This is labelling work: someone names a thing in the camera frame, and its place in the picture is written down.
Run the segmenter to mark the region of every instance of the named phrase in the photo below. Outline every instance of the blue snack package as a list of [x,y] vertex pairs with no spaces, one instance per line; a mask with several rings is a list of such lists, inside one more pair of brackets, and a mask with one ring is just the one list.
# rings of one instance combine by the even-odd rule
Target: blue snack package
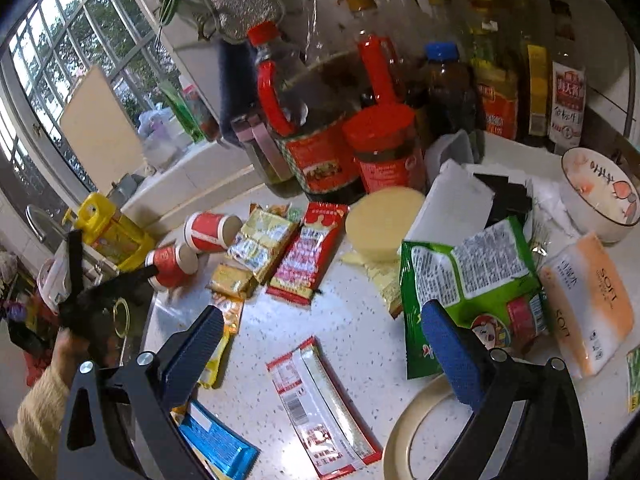
[[244,480],[260,453],[257,447],[222,424],[197,400],[190,401],[178,429],[204,455],[216,475],[222,473],[231,480]]

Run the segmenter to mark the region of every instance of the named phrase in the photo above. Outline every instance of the hand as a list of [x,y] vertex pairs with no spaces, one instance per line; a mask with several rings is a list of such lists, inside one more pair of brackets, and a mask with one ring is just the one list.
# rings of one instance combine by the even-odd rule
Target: hand
[[68,328],[58,332],[56,344],[53,347],[51,367],[69,388],[71,388],[78,367],[89,358],[88,350],[89,342],[87,339],[73,334]]

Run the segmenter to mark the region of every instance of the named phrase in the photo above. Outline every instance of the yellow container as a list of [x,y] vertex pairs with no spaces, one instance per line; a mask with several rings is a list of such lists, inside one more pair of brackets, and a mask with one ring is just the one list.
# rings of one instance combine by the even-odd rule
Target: yellow container
[[[67,211],[63,223],[69,219]],[[149,233],[134,224],[104,195],[91,193],[82,202],[74,227],[82,242],[113,262],[120,270],[134,270],[156,246]]]

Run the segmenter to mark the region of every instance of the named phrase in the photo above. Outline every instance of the person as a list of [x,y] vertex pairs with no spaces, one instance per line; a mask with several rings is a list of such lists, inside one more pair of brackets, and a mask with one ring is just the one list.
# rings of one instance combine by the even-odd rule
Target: person
[[[114,340],[110,340],[115,355]],[[78,367],[88,358],[89,342],[61,330],[44,371],[18,407],[17,422],[9,431],[15,447],[38,480],[54,480],[58,456],[60,427],[66,400]]]

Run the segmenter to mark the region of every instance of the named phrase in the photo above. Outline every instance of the paper cup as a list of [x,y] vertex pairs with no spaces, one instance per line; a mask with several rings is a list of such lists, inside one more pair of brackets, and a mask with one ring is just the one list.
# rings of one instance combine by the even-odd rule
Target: paper cup
[[149,278],[155,290],[181,285],[187,276],[198,272],[198,257],[186,244],[167,245],[146,255],[145,265],[155,265],[158,274]]
[[197,254],[226,251],[241,227],[235,215],[197,212],[184,223],[184,239]]

